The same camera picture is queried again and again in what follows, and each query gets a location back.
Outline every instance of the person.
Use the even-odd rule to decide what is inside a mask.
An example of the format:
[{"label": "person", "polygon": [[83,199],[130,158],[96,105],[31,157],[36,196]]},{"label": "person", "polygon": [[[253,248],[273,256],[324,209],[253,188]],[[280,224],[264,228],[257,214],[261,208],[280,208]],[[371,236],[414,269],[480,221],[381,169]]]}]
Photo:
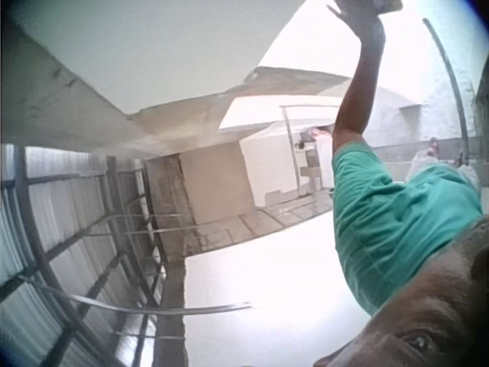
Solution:
[{"label": "person", "polygon": [[[434,313],[459,312],[465,315],[462,310],[456,312],[440,306],[440,302],[449,303],[457,299],[457,295],[452,294],[452,298],[447,296],[444,300],[442,289],[452,287],[452,281],[453,287],[458,289],[458,278],[464,279],[467,287],[467,284],[471,284],[466,279],[471,273],[471,266],[483,262],[475,261],[480,258],[479,254],[487,254],[484,251],[489,246],[488,219],[482,213],[477,180],[471,180],[464,170],[440,162],[436,139],[431,140],[428,150],[415,157],[406,183],[393,182],[386,167],[364,140],[362,135],[371,115],[386,36],[373,7],[367,2],[361,3],[361,8],[355,6],[358,4],[359,1],[343,0],[341,12],[329,7],[361,42],[358,66],[332,133],[335,175],[333,216],[336,251],[345,279],[357,302],[374,317],[365,328],[369,332],[364,330],[354,342],[332,357],[323,359],[326,364],[318,365],[423,365],[419,364],[423,358],[413,351],[416,351],[417,345],[429,345],[428,338],[424,336],[415,338],[411,344],[405,343],[400,351],[396,349],[394,352],[391,350],[391,354],[380,353],[384,359],[377,359],[377,364],[366,362],[366,355],[378,349],[373,348],[373,344],[362,344],[365,341],[362,338],[368,339],[373,333],[385,337],[372,339],[378,343],[387,343],[386,340],[390,338],[398,340],[400,337],[392,324],[398,319],[403,320],[402,331],[405,332],[409,329],[406,324],[416,324],[416,319],[409,320],[409,316],[418,316],[421,323],[423,315],[426,320]],[[420,158],[425,163],[419,164]],[[470,229],[471,225],[480,222],[482,224],[477,228],[484,235],[478,237],[478,245],[469,246],[471,251],[454,250],[451,244],[457,236],[467,228],[473,230]],[[457,248],[463,248],[463,245],[462,241]],[[444,251],[449,251],[448,257],[441,257]],[[452,258],[454,263],[447,261],[447,258]],[[440,277],[441,274],[456,276],[444,278]],[[409,287],[409,290],[400,292],[405,287]],[[429,297],[430,291],[433,292],[433,300],[438,297],[436,292],[439,292],[440,302],[412,306],[420,295]],[[396,301],[398,296],[404,304]],[[389,306],[393,303],[405,307],[393,312]],[[372,323],[379,325],[379,317],[381,331],[372,326]],[[370,349],[363,349],[363,346],[370,346]],[[413,352],[414,357],[406,361],[400,356],[408,355],[407,350]]]}]

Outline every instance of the green shirt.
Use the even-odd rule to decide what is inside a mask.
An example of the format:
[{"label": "green shirt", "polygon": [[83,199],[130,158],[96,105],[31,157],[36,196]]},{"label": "green shirt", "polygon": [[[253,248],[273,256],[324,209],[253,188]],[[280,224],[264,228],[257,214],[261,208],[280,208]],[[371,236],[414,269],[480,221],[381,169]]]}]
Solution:
[{"label": "green shirt", "polygon": [[337,151],[333,170],[336,250],[348,286],[369,314],[482,216],[479,193],[447,164],[394,183],[366,144],[350,143]]}]

